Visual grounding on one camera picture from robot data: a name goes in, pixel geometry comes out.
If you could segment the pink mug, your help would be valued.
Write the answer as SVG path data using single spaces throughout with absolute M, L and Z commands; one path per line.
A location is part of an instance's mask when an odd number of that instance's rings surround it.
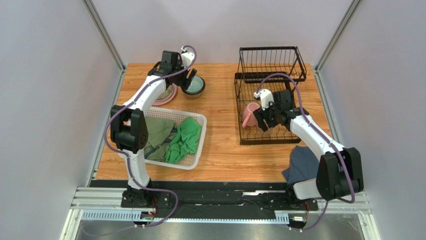
M 254 115 L 254 111 L 259 108 L 260 105 L 256 102 L 251 102 L 245 107 L 242 113 L 242 128 L 254 127 L 258 124 L 258 121 Z

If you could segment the light green bowl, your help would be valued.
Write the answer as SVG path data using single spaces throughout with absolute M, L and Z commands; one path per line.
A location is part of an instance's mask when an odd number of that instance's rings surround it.
M 204 80 L 199 76 L 194 76 L 189 87 L 185 90 L 187 94 L 194 95 L 202 92 L 205 88 Z

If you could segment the brown speckled bowl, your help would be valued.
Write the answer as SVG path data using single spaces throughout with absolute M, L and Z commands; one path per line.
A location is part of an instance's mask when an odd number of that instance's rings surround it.
M 203 92 L 204 92 L 204 90 L 202 91 L 202 92 L 200 92 L 200 93 L 198 93 L 198 94 L 187 94 L 186 92 L 185 92 L 185 90 L 182 90 L 182 92 L 184 93 L 184 95 L 187 97 L 187 98 L 198 98 L 198 97 L 200 97 L 202 94 L 203 94 Z

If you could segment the cream patterned plate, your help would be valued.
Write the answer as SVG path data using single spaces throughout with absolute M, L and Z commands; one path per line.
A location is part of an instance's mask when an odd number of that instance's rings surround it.
M 170 85 L 155 101 L 162 102 L 167 101 L 170 98 L 173 98 L 175 95 L 175 85 Z

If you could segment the pink plate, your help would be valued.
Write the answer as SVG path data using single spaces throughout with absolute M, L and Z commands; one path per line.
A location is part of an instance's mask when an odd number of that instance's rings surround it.
M 178 87 L 175 84 L 170 85 L 163 93 L 161 93 L 157 99 L 154 101 L 154 106 L 164 105 L 176 96 Z

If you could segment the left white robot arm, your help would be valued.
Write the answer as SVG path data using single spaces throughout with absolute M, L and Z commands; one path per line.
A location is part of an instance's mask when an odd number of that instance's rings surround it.
M 144 148 L 149 133 L 146 113 L 155 100 L 165 90 L 176 85 L 187 89 L 196 70 L 191 69 L 196 62 L 196 50 L 185 45 L 180 52 L 165 50 L 161 60 L 148 72 L 140 89 L 123 105 L 114 105 L 104 132 L 110 134 L 115 144 L 111 150 L 118 153 L 124 160 L 128 175 L 128 186 L 123 192 L 123 207 L 151 207 L 154 204 L 154 192 L 150 188 L 151 179 L 146 170 Z

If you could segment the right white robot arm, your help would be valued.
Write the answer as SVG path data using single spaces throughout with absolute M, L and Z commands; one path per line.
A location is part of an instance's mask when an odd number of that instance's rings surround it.
M 360 152 L 327 135 L 303 107 L 294 106 L 289 90 L 260 89 L 253 97 L 261 103 L 254 111 L 258 126 L 264 131 L 285 126 L 307 145 L 319 163 L 315 178 L 290 185 L 290 199 L 295 203 L 316 198 L 354 203 L 355 194 L 364 189 Z

